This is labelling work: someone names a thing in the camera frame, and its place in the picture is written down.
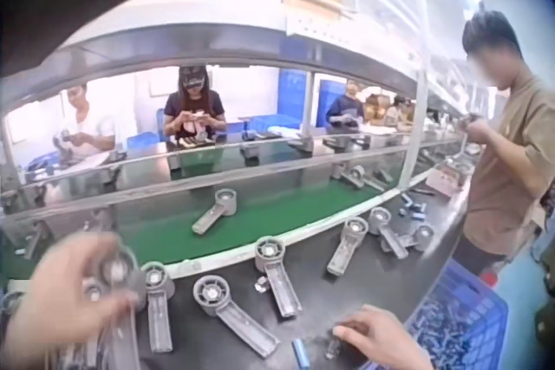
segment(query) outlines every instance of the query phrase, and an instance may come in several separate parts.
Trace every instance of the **brown t-shirt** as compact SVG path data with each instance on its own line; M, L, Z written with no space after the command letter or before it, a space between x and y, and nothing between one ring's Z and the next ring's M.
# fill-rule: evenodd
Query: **brown t-shirt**
M545 178L555 177L555 94L536 77L511 92L498 132L523 146ZM464 234L480 249L510 255L534 198L487 146L472 177Z

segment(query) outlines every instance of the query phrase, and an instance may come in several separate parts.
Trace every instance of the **green conveyor belt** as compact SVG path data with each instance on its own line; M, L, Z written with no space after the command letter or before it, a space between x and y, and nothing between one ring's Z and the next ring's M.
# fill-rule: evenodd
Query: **green conveyor belt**
M399 163L390 169L395 178L391 187L396 185L401 173L402 159ZM279 235L378 195L369 187L355 191L350 185L330 180L328 172L325 175L318 173L316 177L307 185L285 187L277 192L261 191L261 184L251 185L258 187L258 196L239 196L237 213L233 217L222 217L202 237L193 233L192 225L210 208L213 199L201 198L202 204L193 204L180 214L156 219L142 219L144 212L128 210L120 216L124 217L120 218L120 234L135 252L139 263L152 260L173 263L239 247L262 236ZM212 190L204 191L204 194L208 192L212 195ZM155 210L153 204L150 205L150 209ZM35 267L32 262L15 256L14 248L8 244L4 245L2 255L5 276L29 278Z

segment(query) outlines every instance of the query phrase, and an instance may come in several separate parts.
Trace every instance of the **black table surface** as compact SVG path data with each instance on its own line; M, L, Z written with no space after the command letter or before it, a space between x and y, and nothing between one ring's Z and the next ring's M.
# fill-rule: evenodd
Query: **black table surface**
M311 368L357 368L364 359L349 347L344 347L334 360L325 358L334 324L365 303L386 308L406 321L432 288L460 235L462 204L449 204L447 198L439 195L409 193L409 196L415 202L428 204L427 222L436 234L425 253L409 249L410 255L398 260L391 253L383 253L378 238L368 234L345 274L335 278L326 273L326 266L339 244L341 226L295 243L287 247L284 266L303 311L291 319L279 316L270 290L263 294L255 290L254 283L261 274L252 259L177 279L175 296L169 300L173 352L151 353L147 311L144 310L137 315L141 360L150 370L292 370L298 367L291 342L298 338L304 342ZM392 229L410 233L420 223L397 215L403 205L401 198L396 197L384 206L392 213ZM194 301L193 285L203 275L224 277L230 285L232 299L277 336L281 343L270 357L261 359L221 320L208 316Z

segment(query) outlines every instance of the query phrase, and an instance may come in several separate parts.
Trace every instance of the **blue crate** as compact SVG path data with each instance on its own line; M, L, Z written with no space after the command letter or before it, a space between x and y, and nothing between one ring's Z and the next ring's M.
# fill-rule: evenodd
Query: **blue crate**
M285 114L268 114L266 116L254 116L251 118L249 128L257 132L268 132L272 126L288 127L298 129L301 121Z
M438 370L496 370L505 340L506 302L450 260L406 327ZM369 363L365 370L382 370Z

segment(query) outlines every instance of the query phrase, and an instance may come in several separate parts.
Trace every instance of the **man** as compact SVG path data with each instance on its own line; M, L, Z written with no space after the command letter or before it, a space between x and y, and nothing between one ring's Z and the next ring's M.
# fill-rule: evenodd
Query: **man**
M114 292L97 302L82 293L91 264L116 250L118 243L112 233L81 232L44 256L8 322L5 338L0 334L3 370L43 368L42 357L48 351L90 340L134 307L134 293ZM395 315L383 309L363 306L335 327L334 334L374 362L406 370L433 369L426 351Z
M358 127L357 118L364 117L362 102L356 98L360 87L353 80L347 80L345 95L337 97L326 113L326 120L333 127Z
M472 142L486 145L468 196L454 258L476 275L512 254L532 203L555 177L555 96L526 65L513 28L497 11L467 22L462 45L498 90L510 88L499 130L468 122Z
M79 161L114 149L114 120L100 109L91 108L87 100L87 84L69 88L68 101L75 108L75 115L65 121L61 137L53 138L54 146L62 156Z

